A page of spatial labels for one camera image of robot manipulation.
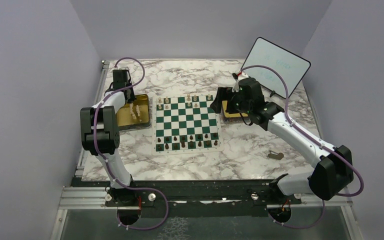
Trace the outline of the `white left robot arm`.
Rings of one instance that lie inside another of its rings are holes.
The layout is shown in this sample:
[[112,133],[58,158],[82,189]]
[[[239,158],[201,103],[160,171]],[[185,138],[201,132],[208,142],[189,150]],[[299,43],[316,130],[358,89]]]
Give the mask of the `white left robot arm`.
[[118,199],[129,206],[137,200],[137,191],[130,187],[132,177],[118,151],[120,131],[116,113],[134,99],[134,93],[128,68],[116,69],[112,75],[114,89],[107,91],[100,102],[80,110],[81,144],[101,162],[110,186],[120,189]]

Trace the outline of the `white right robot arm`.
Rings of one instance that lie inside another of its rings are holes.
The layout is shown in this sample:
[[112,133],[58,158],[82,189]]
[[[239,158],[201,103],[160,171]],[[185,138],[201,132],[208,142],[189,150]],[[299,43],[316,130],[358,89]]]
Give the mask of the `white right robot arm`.
[[266,101],[261,85],[252,77],[238,80],[234,87],[219,87],[210,108],[246,114],[250,123],[284,140],[313,167],[313,172],[283,174],[272,181],[269,199],[280,204],[294,194],[314,194],[328,201],[354,180],[352,153],[344,145],[336,147],[319,139],[293,121],[286,109]]

